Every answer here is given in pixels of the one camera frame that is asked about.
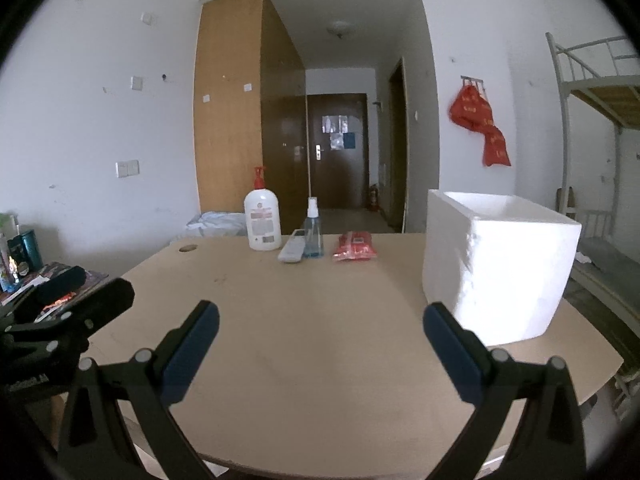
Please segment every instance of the bunk bed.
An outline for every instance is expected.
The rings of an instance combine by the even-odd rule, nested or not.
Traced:
[[[559,212],[575,218],[582,224],[578,251],[591,260],[587,263],[574,261],[571,277],[640,338],[640,264],[622,254],[611,243],[620,196],[620,136],[623,135],[623,130],[640,130],[640,75],[621,74],[620,62],[639,56],[635,53],[614,54],[612,44],[628,42],[625,36],[605,38],[567,48],[557,44],[551,33],[547,33],[546,38],[556,70],[562,113],[564,165]],[[578,56],[578,51],[591,47],[606,47],[611,60],[609,73],[596,72]],[[571,95],[599,111],[614,124],[616,173],[611,211],[580,209],[579,197],[578,207],[569,207],[572,144],[568,100]],[[620,338],[618,334],[604,335],[610,341]],[[620,378],[617,379],[620,388],[625,392],[626,385]]]

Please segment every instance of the wooden tabletop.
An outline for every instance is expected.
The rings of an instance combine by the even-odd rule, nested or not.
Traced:
[[[325,236],[327,253],[336,240]],[[92,337],[89,354],[128,360],[199,300],[213,301],[220,332],[172,407],[198,452],[268,476],[424,478],[472,413],[422,332],[424,240],[374,235],[377,260],[295,265],[243,237],[182,240],[124,276],[134,305]],[[180,252],[188,243],[197,249]],[[531,362],[564,357],[578,402],[622,363],[564,300],[544,335],[505,348]],[[496,447],[509,442],[522,405]]]

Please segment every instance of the door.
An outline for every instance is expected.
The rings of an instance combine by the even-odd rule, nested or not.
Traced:
[[[398,64],[389,79],[389,91],[391,108],[391,165],[389,172],[391,211],[387,215],[387,222],[394,231],[399,233],[404,229],[407,176],[406,101],[402,62]]]
[[[369,139],[366,94],[308,97],[311,192],[322,209],[367,204]]]

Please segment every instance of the white remote control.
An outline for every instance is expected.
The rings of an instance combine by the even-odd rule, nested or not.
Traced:
[[[302,254],[305,252],[305,230],[296,229],[291,233],[289,240],[284,245],[278,260],[284,264],[296,264],[302,260]]]

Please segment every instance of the wooden cabinet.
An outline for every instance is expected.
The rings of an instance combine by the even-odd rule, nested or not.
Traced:
[[[280,202],[282,231],[302,224],[305,68],[270,0],[203,5],[193,129],[202,211],[242,211],[254,167],[266,166],[267,187]]]

